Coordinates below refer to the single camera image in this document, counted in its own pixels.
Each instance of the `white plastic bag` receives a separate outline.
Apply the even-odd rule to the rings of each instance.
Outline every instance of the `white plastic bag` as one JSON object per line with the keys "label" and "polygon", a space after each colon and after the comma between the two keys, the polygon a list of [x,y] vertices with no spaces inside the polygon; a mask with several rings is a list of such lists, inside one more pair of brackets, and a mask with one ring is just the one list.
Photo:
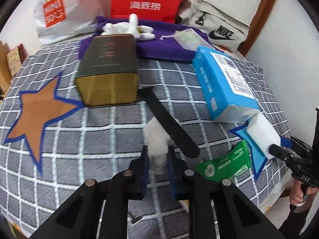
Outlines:
{"label": "white plastic bag", "polygon": [[93,32],[98,15],[103,15],[98,0],[40,0],[34,10],[42,45]]}
{"label": "white plastic bag", "polygon": [[192,28],[187,28],[182,31],[176,30],[172,35],[161,36],[159,39],[163,40],[165,37],[173,37],[183,49],[187,50],[197,51],[198,46],[215,49]]}

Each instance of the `bed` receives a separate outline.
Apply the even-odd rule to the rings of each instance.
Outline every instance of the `bed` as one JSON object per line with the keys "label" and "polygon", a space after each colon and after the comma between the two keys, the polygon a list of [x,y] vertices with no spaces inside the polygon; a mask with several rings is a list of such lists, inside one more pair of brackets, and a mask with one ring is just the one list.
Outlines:
{"label": "bed", "polygon": [[[3,144],[19,116],[20,91],[37,90],[63,71],[58,95],[80,99],[73,84],[79,66],[78,50],[79,41],[68,41],[29,56],[0,108],[0,209],[27,237],[86,179],[102,181],[127,169],[130,161],[140,156],[145,144],[142,130],[153,117],[146,103],[139,102],[83,108],[51,124],[44,136],[43,176],[33,165],[24,140]],[[251,86],[261,111],[279,134],[290,137],[287,120],[264,81],[264,70],[237,58],[233,61]],[[154,87],[161,103],[199,146],[200,156],[196,159],[176,149],[189,167],[228,153],[239,141],[228,132],[236,124],[212,122],[191,64],[139,60],[138,65],[141,87]],[[269,160],[257,181],[250,169],[233,182],[265,212],[289,179],[282,161]],[[183,204],[170,196],[168,175],[150,175],[148,182],[144,200],[129,202],[129,211],[143,218],[132,225],[128,217],[128,238],[187,238],[188,214]]]}

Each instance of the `human hand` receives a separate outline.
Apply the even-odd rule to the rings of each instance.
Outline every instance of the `human hand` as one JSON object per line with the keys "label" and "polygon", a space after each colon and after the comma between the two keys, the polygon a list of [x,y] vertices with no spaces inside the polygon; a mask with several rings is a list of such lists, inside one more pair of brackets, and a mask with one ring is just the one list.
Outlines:
{"label": "human hand", "polygon": [[[293,206],[296,206],[298,203],[301,203],[303,201],[303,192],[301,190],[302,182],[298,181],[296,179],[293,180],[293,185],[290,191],[289,200],[290,204]],[[311,195],[314,193],[318,193],[319,189],[308,187],[307,188],[307,194]]]}

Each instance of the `white glove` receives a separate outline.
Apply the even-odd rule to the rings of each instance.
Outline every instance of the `white glove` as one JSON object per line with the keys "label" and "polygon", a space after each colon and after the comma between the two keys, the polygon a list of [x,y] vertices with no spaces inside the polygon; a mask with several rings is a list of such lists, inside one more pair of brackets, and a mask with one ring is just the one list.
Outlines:
{"label": "white glove", "polygon": [[155,39],[155,35],[152,33],[153,28],[148,26],[138,26],[138,16],[131,14],[129,22],[120,22],[116,24],[107,23],[102,27],[103,33],[101,35],[109,34],[132,34],[136,40],[151,40]]}

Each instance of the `green plastic bag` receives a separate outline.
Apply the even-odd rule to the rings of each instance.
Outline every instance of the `green plastic bag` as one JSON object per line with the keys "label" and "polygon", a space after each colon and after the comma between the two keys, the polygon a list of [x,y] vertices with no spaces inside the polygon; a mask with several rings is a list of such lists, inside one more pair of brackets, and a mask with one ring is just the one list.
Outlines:
{"label": "green plastic bag", "polygon": [[195,171],[208,180],[233,179],[251,167],[246,140],[240,141],[227,155],[205,161],[195,166]]}

